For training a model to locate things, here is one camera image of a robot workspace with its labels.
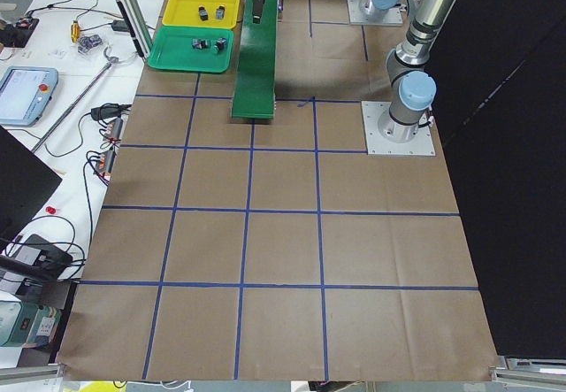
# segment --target metal bracket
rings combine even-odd
[[[378,10],[375,7],[365,9],[366,0],[348,0],[348,14],[351,25],[376,25],[381,27],[400,27],[403,17],[399,8]]]
[[[389,110],[390,102],[362,102],[363,130],[368,155],[382,156],[436,156],[429,127],[419,128],[410,142],[390,142],[378,129],[378,119]],[[426,115],[421,118],[426,122]]]

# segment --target white table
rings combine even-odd
[[[64,0],[34,0],[29,9],[59,1]],[[63,5],[88,8],[94,4],[94,1],[74,0]],[[155,27],[163,0],[138,0],[138,2],[146,23],[150,27]],[[96,9],[119,15],[119,9],[114,0],[99,0]],[[10,66],[52,67],[59,72],[59,83],[45,113],[34,126],[26,128],[33,135],[43,135],[106,63],[102,49],[96,49],[94,53],[84,57],[78,53],[76,45],[71,42],[71,24],[80,13],[81,11],[71,10],[43,10],[34,13],[34,17],[40,19],[40,23],[26,48],[16,50],[9,60],[0,61],[0,76],[4,75]],[[116,18],[102,13],[89,12],[81,16],[79,22],[82,28],[87,28],[110,23],[114,19]],[[86,34],[99,34],[110,44],[112,56],[118,56],[123,60],[130,59],[130,62],[113,66],[48,139],[47,145],[55,154],[65,153],[80,142],[77,124],[81,115],[91,108],[105,103],[130,104],[134,100],[142,74],[143,60],[137,56],[133,57],[134,45],[128,34],[114,33],[110,27],[100,27]],[[11,49],[4,49],[0,53],[0,58],[7,58],[11,52]],[[46,206],[57,208],[57,215],[69,219],[75,225],[77,230],[75,242],[88,253],[89,216],[82,167],[85,164],[85,154],[88,150],[101,151],[102,137],[98,132],[100,126],[90,117],[84,119],[81,124],[84,143],[78,150],[68,156],[54,158],[42,147],[37,151],[36,156],[60,173],[63,178],[63,182]],[[36,143],[35,138],[24,132],[13,131],[12,134],[29,149]],[[106,187],[89,168],[87,168],[87,181],[93,219],[96,224]],[[45,214],[44,209],[41,209],[38,216]],[[38,234],[53,242],[67,241],[71,238],[69,226],[59,219],[44,219],[35,222],[25,228],[22,233],[24,234],[22,240],[25,240],[30,234]],[[81,258],[77,250],[72,250],[71,253],[75,259]],[[74,270],[75,268],[67,268],[61,274],[60,279],[73,275]],[[19,357],[19,353],[16,352],[16,354],[17,356],[14,355],[13,350],[0,348],[0,365],[15,366]]]

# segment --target grid square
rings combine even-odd
[[[346,0],[310,0],[310,13],[313,22],[350,23]]]
[[[164,287],[149,379],[232,379],[237,319],[237,288]]]
[[[309,0],[284,0],[281,22],[309,22]]]
[[[167,72],[146,68],[141,73],[137,94],[152,96],[193,96],[197,73]]]
[[[401,293],[415,380],[489,380],[498,360],[479,292]]]
[[[251,125],[230,116],[230,101],[199,98],[189,144],[191,146],[249,147]]]
[[[323,379],[320,305],[319,290],[246,289],[239,379]]]
[[[407,33],[409,21],[403,16],[401,27],[367,27],[365,28],[365,38],[370,61],[384,64],[387,54],[394,49],[399,42],[403,42]]]
[[[392,97],[391,82],[386,69],[386,58],[381,62],[366,64],[370,80],[371,101],[390,102]]]
[[[244,214],[177,211],[166,281],[239,283]]]
[[[284,58],[279,53],[276,59],[275,96],[304,100],[311,98],[315,92],[312,61],[309,58]]]
[[[365,150],[360,104],[317,103],[318,148]]]
[[[457,213],[445,162],[320,154],[322,209]]]
[[[79,285],[57,357],[65,377],[140,379],[156,299],[157,287]]]
[[[326,290],[331,379],[412,379],[398,290]]]
[[[478,285],[460,218],[397,217],[391,225],[402,285]]]
[[[159,281],[171,216],[172,211],[103,209],[96,224],[101,233],[93,238],[82,279]]]
[[[317,216],[250,214],[246,282],[320,284]]]
[[[244,209],[248,176],[248,151],[191,150],[187,153],[179,205]]]
[[[316,58],[365,61],[360,27],[313,24],[312,40],[313,54]]]
[[[122,148],[104,204],[172,206],[183,150]]]
[[[317,99],[368,100],[370,82],[366,62],[359,60],[313,58],[312,92]]]
[[[309,59],[313,55],[313,40],[308,23],[278,24],[277,57]]]
[[[275,118],[269,124],[256,124],[254,147],[265,149],[314,149],[312,104],[276,103]]]
[[[251,207],[272,210],[317,209],[312,153],[256,151]]]
[[[389,217],[323,215],[325,284],[399,286]]]
[[[136,97],[123,141],[184,146],[192,106],[192,98]]]

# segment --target green tray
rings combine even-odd
[[[193,39],[209,40],[210,47],[193,49]],[[226,38],[226,48],[214,53],[212,46],[218,38]],[[233,32],[212,27],[160,27],[148,65],[170,71],[222,73],[230,65]]]

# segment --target label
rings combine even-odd
[[[55,317],[43,317],[36,336],[50,336],[53,326],[55,326]]]

